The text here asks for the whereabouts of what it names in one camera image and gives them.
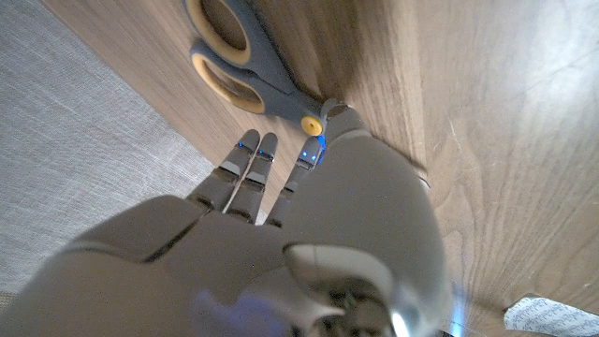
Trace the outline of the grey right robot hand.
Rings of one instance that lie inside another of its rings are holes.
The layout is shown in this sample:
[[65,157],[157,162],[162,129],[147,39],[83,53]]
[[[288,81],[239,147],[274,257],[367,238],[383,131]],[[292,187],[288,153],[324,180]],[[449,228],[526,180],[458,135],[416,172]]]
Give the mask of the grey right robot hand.
[[49,258],[5,336],[428,336],[451,305],[444,244],[411,164],[325,103],[263,224],[276,138],[247,132],[188,197],[153,198]]

